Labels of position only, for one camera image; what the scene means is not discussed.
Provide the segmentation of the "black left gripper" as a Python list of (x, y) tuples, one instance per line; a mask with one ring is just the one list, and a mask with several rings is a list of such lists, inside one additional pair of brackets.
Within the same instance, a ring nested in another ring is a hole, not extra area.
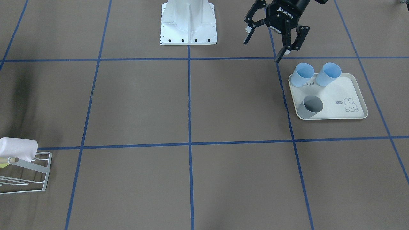
[[(276, 55), (276, 63), (291, 51), (300, 50), (310, 27), (300, 25), (299, 19), (309, 3), (309, 0), (273, 0), (267, 4), (265, 0), (256, 0), (244, 18), (247, 36), (243, 44), (248, 44), (256, 28), (266, 25), (282, 36), (283, 47)], [(254, 14), (259, 9), (265, 9), (265, 18), (254, 21)]]

